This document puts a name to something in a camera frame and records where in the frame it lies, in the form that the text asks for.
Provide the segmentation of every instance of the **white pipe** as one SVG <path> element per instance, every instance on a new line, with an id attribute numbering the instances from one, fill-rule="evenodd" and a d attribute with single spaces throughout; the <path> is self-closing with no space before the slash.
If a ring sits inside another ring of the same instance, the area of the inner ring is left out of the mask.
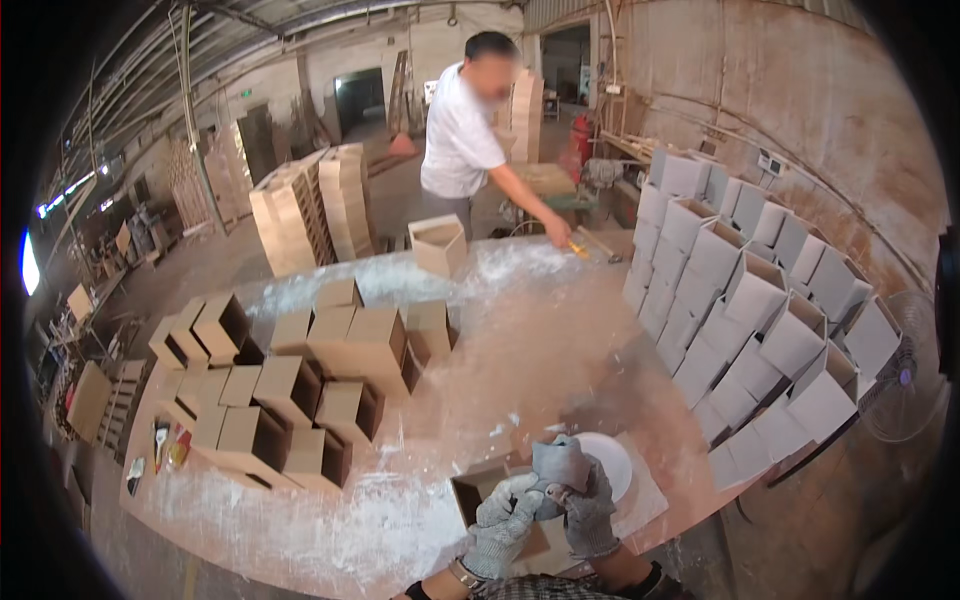
<path id="1" fill-rule="evenodd" d="M 604 0 L 604 4 L 607 5 L 607 18 L 610 20 L 610 44 L 613 49 L 613 84 L 616 85 L 616 26 L 613 25 L 613 7 L 610 5 L 610 0 Z"/>

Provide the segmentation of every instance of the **hammer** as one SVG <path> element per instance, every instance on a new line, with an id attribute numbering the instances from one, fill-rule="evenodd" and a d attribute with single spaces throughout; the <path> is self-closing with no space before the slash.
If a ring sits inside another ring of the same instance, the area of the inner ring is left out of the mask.
<path id="1" fill-rule="evenodd" d="M 597 239 L 597 236 L 595 236 L 595 235 L 593 235 L 592 233 L 590 233 L 590 232 L 587 230 L 587 228 L 585 228 L 585 227 L 582 226 L 582 225 L 578 225 L 578 226 L 577 226 L 577 231 L 580 231 L 580 233 L 583 234 L 583 236 L 586 237 L 587 240 L 589 240 L 594 246 L 596 246 L 597 248 L 599 248 L 601 251 L 603 251 L 604 254 L 607 255 L 607 262 L 608 262 L 608 263 L 610 263 L 610 264 L 616 264 L 616 263 L 618 263 L 618 262 L 623 262 L 623 256 L 621 256 L 620 254 L 617 254 L 617 253 L 615 253 L 613 250 L 611 250 L 611 249 L 610 249 L 610 246 L 607 246 L 606 244 L 604 244 L 603 242 L 601 242 L 599 239 Z"/>

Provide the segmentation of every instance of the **glove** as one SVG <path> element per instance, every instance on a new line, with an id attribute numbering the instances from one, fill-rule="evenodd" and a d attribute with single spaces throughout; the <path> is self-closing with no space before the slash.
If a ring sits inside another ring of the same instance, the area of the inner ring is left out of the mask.
<path id="1" fill-rule="evenodd" d="M 507 576 L 510 563 L 530 537 L 534 513 L 543 501 L 543 492 L 530 490 L 537 480 L 536 473 L 504 479 L 477 508 L 477 522 L 470 526 L 477 542 L 461 560 L 469 572 L 481 579 Z"/>
<path id="2" fill-rule="evenodd" d="M 573 550 L 573 558 L 579 560 L 607 556 L 620 545 L 620 539 L 613 535 L 610 519 L 616 512 L 610 480 L 600 461 L 589 454 L 586 456 L 591 464 L 586 493 L 561 484 L 550 484 L 546 489 L 547 497 L 566 509 L 566 542 Z"/>

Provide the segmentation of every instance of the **sleeve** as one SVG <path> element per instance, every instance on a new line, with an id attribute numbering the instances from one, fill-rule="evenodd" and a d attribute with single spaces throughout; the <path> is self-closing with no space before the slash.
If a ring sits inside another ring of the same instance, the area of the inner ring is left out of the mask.
<path id="1" fill-rule="evenodd" d="M 471 167 L 489 171 L 507 162 L 500 142 L 483 115 L 467 112 L 453 116 L 453 145 Z"/>
<path id="2" fill-rule="evenodd" d="M 654 561 L 653 565 L 653 571 L 644 581 L 618 591 L 615 596 L 626 600 L 696 600 L 692 593 L 663 572 L 660 563 Z"/>

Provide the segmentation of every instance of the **white t-shirt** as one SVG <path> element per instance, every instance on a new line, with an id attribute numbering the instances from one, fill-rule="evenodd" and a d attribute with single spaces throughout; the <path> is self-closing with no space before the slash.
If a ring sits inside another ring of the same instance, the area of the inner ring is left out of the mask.
<path id="1" fill-rule="evenodd" d="M 460 77 L 462 62 L 437 81 L 426 119 L 420 185 L 441 198 L 466 198 L 487 182 L 487 171 L 507 161 L 491 128 L 492 110 Z"/>

